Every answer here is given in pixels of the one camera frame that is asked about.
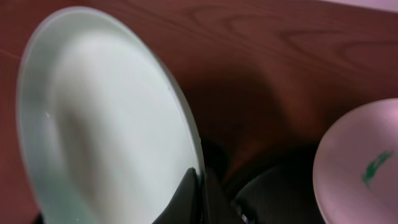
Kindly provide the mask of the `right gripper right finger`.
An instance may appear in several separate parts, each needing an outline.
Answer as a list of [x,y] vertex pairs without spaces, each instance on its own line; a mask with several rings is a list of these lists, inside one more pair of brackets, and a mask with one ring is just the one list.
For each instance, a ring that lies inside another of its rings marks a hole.
[[211,169],[207,169],[205,172],[203,222],[205,224],[244,224],[230,205],[217,176]]

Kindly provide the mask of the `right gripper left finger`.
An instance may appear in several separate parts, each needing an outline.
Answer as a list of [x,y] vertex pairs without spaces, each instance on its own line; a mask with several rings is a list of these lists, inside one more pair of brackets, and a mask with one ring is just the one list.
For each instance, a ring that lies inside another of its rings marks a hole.
[[194,168],[187,169],[171,201],[153,224],[197,224],[201,220],[200,186]]

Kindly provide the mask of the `white plate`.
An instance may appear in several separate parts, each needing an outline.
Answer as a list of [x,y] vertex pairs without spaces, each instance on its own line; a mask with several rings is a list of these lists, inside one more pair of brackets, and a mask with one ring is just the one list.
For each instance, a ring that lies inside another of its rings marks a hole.
[[328,129],[313,189],[326,223],[397,223],[397,99],[360,106]]
[[16,107],[45,223],[152,223],[188,169],[203,180],[201,140],[174,76],[105,12],[67,7],[40,23]]

